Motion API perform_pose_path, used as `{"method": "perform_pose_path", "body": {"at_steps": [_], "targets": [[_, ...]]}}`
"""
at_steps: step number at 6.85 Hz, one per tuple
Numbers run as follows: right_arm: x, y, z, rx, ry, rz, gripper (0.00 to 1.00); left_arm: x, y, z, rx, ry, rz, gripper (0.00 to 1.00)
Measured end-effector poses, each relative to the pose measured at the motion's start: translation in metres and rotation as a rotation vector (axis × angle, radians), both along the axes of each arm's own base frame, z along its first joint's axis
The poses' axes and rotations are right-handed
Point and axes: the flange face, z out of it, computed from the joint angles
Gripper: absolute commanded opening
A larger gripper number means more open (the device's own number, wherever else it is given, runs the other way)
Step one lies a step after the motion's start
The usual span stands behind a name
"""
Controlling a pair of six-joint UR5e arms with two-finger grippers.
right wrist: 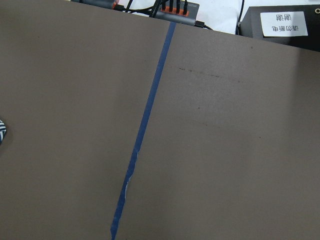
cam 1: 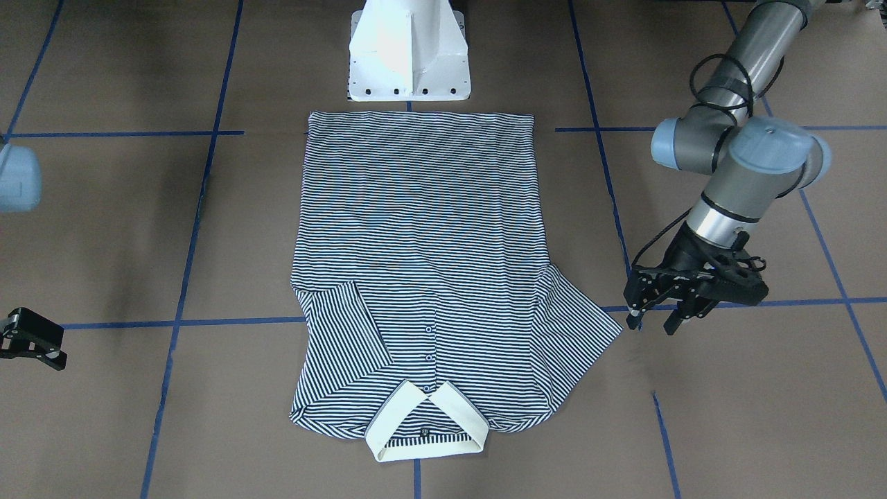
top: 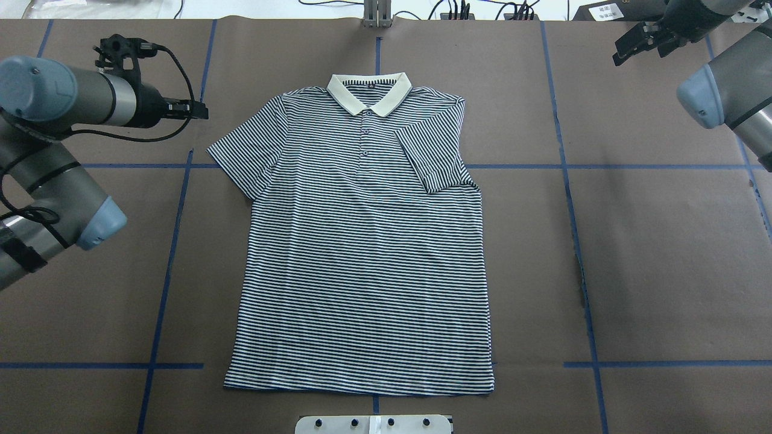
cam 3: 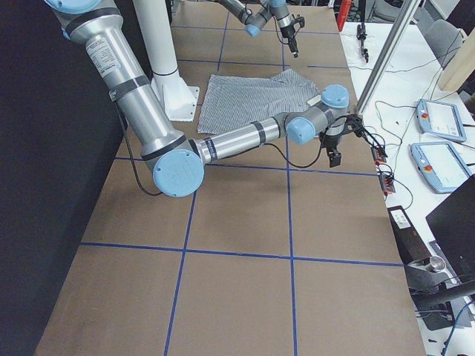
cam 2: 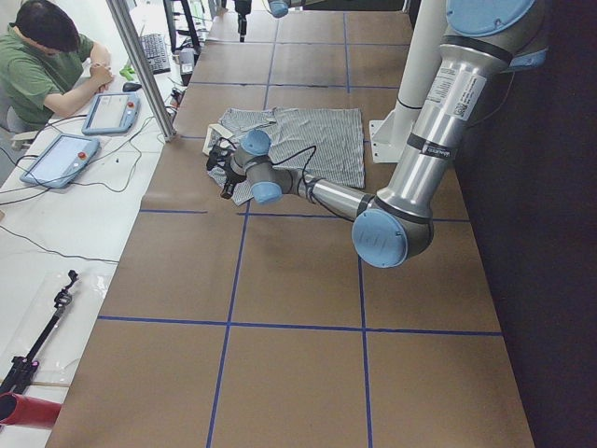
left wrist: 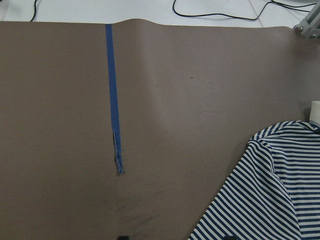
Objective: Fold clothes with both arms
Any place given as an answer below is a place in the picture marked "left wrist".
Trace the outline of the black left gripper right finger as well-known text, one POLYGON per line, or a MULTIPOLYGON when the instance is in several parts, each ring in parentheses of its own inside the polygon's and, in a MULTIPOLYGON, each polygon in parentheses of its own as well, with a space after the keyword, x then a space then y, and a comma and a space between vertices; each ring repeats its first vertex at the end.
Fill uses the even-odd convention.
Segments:
POLYGON ((236 237, 227 235, 227 236, 224 237, 224 240, 236 240, 236 237))

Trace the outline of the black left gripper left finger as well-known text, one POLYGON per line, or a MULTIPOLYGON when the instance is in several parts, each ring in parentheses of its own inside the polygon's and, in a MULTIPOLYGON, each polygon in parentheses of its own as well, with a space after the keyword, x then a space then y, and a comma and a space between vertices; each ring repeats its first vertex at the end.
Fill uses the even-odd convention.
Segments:
POLYGON ((128 235, 118 236, 117 240, 129 240, 129 236, 128 235))

